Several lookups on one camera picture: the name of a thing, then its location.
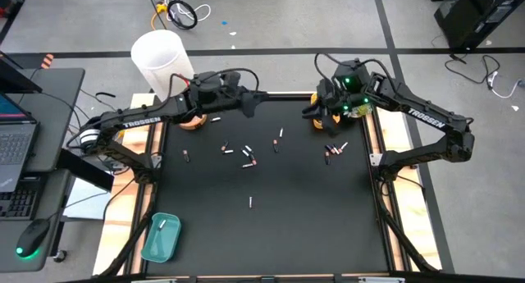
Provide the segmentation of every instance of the keyboard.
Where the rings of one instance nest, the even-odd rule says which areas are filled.
[[[0,221],[32,220],[39,206],[43,177],[26,177],[11,193],[0,193]]]
[[[30,141],[31,133],[0,134],[0,165],[23,163]]]

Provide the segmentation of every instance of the computer mouse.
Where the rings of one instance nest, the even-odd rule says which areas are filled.
[[[47,219],[35,219],[25,228],[18,239],[16,254],[21,258],[27,258],[33,254],[39,248],[48,231],[49,221]]]

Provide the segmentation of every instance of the laptop keyboard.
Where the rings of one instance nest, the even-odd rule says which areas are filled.
[[[31,134],[0,134],[0,165],[21,164],[30,140]]]

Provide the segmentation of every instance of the laptop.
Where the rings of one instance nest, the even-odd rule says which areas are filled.
[[[0,94],[0,193],[15,190],[38,126],[28,112]]]

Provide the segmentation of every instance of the monitor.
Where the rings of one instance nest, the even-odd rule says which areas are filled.
[[[0,94],[0,125],[13,121],[31,121],[29,114],[26,114],[15,102],[10,100],[5,94]]]
[[[41,93],[42,89],[31,79],[9,66],[0,59],[0,93],[5,94],[34,94]]]

